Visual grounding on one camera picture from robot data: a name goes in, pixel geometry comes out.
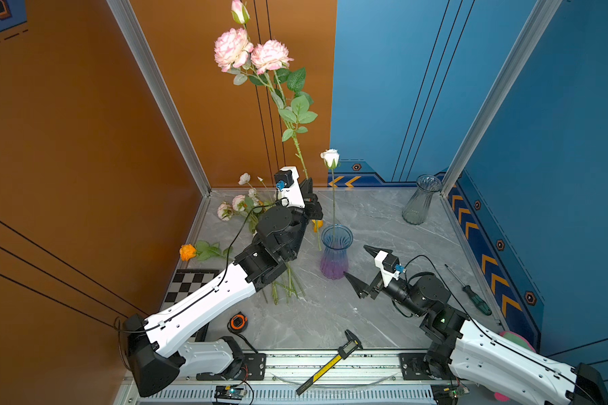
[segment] vase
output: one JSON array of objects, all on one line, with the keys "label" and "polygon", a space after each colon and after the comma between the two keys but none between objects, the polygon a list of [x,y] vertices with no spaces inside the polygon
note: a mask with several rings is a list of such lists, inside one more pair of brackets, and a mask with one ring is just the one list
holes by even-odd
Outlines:
[{"label": "vase", "polygon": [[441,180],[430,174],[419,176],[417,190],[402,212],[405,222],[413,225],[423,223],[428,217],[432,196],[439,190],[441,190]]},{"label": "vase", "polygon": [[349,270],[347,248],[351,246],[352,242],[353,233],[344,225],[336,223],[322,231],[322,243],[324,243],[325,249],[320,262],[320,270],[326,278],[341,279]]}]

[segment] orange wall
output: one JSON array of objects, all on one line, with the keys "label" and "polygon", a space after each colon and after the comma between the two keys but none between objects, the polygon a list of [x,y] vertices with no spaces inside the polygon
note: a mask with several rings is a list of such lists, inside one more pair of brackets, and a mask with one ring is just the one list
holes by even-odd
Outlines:
[{"label": "orange wall", "polygon": [[[170,8],[153,0],[131,3],[212,187],[238,187],[244,172],[270,179],[284,165],[300,168],[292,141],[281,142],[286,128],[266,89],[249,81],[233,85],[234,76],[214,62],[214,41],[239,27],[230,1],[179,0]],[[320,152],[329,148],[331,131],[336,1],[249,0],[247,7],[252,42],[277,39],[294,59],[292,71],[307,68],[304,90],[318,118],[298,138],[309,175],[325,185]]]},{"label": "orange wall", "polygon": [[[200,194],[105,1],[28,1],[0,42],[0,219],[155,312]],[[136,310],[0,225],[0,245],[126,315]],[[0,250],[0,272],[116,314]],[[117,335],[0,278],[0,404],[108,404]]]}]

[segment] robotic arm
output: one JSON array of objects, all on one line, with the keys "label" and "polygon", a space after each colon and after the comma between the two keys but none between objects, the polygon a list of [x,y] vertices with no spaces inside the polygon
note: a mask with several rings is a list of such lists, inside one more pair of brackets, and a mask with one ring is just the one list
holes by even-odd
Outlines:
[{"label": "robotic arm", "polygon": [[308,222],[322,219],[312,180],[298,184],[298,178],[294,166],[275,174],[281,205],[262,215],[252,243],[225,271],[174,306],[124,322],[126,355],[141,396],[161,391],[181,375],[243,375],[244,355],[231,336],[215,342],[187,339],[231,305],[269,285],[286,270],[286,262],[297,258]]},{"label": "robotic arm", "polygon": [[608,392],[599,372],[586,364],[576,368],[545,358],[505,340],[448,305],[450,291],[433,273],[422,272],[413,285],[392,250],[366,246],[380,272],[370,285],[345,273],[360,298],[384,292],[415,316],[432,340],[423,359],[429,376],[455,377],[484,385],[526,405],[608,405]]}]

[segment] green screwdriver handle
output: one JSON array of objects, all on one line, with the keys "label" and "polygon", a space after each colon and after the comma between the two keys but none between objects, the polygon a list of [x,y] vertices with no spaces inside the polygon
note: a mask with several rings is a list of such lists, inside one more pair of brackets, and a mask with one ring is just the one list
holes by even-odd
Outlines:
[{"label": "green screwdriver handle", "polygon": [[480,310],[480,312],[482,312],[484,315],[491,315],[491,309],[489,308],[489,306],[484,302],[482,298],[480,298],[480,296],[478,296],[471,289],[471,286],[464,286],[462,288],[462,291],[464,291],[466,295],[468,295],[468,297],[471,299],[473,304],[475,304],[478,310]]}]

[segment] screwdriver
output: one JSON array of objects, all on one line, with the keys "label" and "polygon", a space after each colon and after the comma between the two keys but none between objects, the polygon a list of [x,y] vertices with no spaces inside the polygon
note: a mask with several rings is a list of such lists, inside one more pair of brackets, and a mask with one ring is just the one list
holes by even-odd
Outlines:
[{"label": "screwdriver", "polygon": [[477,295],[477,293],[475,291],[473,291],[471,289],[471,286],[465,285],[462,282],[462,280],[460,280],[460,278],[457,277],[457,274],[455,274],[455,272],[453,271],[453,269],[451,269],[450,267],[448,267],[448,264],[444,264],[444,266],[446,266],[446,268],[448,270],[450,270],[451,273],[455,276],[455,278],[457,279],[457,281],[460,282],[460,284],[463,286],[462,287],[462,291],[464,291],[466,293],[466,295],[471,299],[471,301],[473,302],[473,304],[475,304],[475,306],[477,307],[477,309],[480,310],[480,312],[482,312],[484,315],[491,315],[491,309],[489,308],[489,306],[484,302],[484,300],[482,298],[480,298],[480,296]]}]

